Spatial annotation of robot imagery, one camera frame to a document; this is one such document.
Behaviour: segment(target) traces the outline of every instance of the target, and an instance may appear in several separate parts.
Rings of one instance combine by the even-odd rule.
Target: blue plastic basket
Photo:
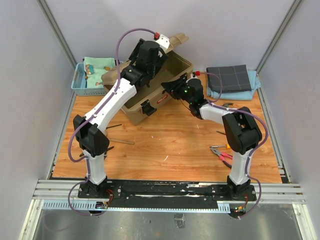
[[[71,88],[78,96],[98,96],[106,95],[107,92],[103,87],[101,88],[86,88],[87,81],[85,79],[84,63],[80,62],[76,65]]]

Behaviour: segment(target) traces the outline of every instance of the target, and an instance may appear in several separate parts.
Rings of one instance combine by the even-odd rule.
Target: gray floor
[[[184,224],[169,212],[110,211],[85,217],[46,210],[41,216],[34,240],[302,240],[291,205],[260,204],[242,220],[225,213],[186,213]]]

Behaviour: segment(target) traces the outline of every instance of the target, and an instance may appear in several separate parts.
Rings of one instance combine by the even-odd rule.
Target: yellow screwdriver
[[[216,148],[226,148],[226,149],[230,149],[230,145],[226,144],[226,145],[221,145],[221,146],[210,146],[210,148],[216,149]]]

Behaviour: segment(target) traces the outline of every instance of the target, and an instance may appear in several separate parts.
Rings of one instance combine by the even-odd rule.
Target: blue towel
[[[233,92],[233,93],[222,93],[221,99],[228,100],[245,100],[250,101],[254,97],[255,91],[261,87],[260,81],[257,77],[257,71],[248,70],[249,81],[251,85],[251,91]],[[206,86],[206,95],[216,99],[219,96],[219,92],[212,91],[208,84]]]

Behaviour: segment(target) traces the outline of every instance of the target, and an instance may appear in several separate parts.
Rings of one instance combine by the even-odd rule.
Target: green cloth
[[[101,76],[116,66],[115,59],[84,57],[83,67],[87,75],[86,87],[88,89],[103,88]]]

